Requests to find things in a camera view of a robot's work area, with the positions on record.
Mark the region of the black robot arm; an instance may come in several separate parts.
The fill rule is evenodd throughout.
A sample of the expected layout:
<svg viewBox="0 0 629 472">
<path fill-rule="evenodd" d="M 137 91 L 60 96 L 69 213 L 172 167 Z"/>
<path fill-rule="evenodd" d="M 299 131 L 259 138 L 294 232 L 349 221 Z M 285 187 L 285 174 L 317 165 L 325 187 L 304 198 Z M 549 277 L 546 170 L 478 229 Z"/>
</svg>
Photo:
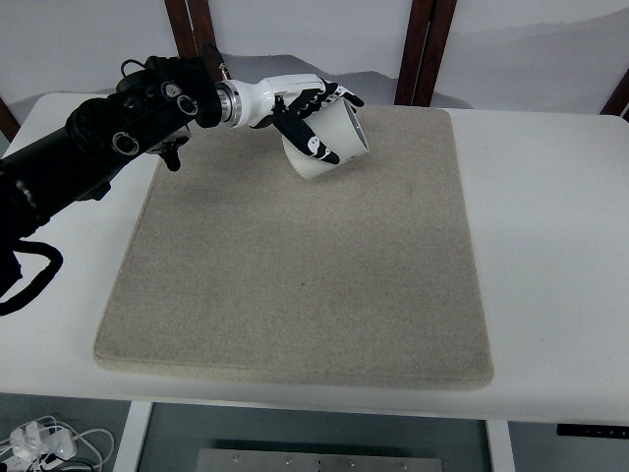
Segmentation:
<svg viewBox="0 0 629 472">
<path fill-rule="evenodd" d="M 350 111 L 364 102 L 342 85 L 315 74 L 275 76 L 256 84 L 231 79 L 225 62 L 214 79 L 203 57 L 151 56 L 124 75 L 114 93 L 83 102 L 57 131 L 1 161 L 1 291 L 21 278 L 19 253 L 47 258 L 31 282 L 1 304 L 4 316 L 32 302 L 63 263 L 54 247 L 32 242 L 38 228 L 69 205 L 101 200 L 112 179 L 143 153 L 181 167 L 178 150 L 188 126 L 274 126 L 308 160 L 338 165 L 341 151 L 308 124 L 328 107 Z"/>
</svg>

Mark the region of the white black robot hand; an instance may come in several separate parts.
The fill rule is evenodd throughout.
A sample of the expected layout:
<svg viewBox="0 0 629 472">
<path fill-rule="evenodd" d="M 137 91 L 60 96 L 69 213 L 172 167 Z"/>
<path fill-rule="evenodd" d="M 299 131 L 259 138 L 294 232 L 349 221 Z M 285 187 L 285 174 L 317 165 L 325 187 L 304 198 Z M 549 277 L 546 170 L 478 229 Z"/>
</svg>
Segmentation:
<svg viewBox="0 0 629 472">
<path fill-rule="evenodd" d="M 340 157 L 318 137 L 304 118 L 339 100 L 345 100 L 356 108 L 365 105 L 347 88 L 335 82 L 322 81 L 315 74 L 274 76 L 255 84 L 230 79 L 215 86 L 222 107 L 222 124 L 234 128 L 255 127 L 272 115 L 274 127 L 297 151 L 333 165 L 340 163 Z M 316 96 L 297 111 L 287 106 L 306 91 L 320 91 L 320 95 L 327 97 Z"/>
</svg>

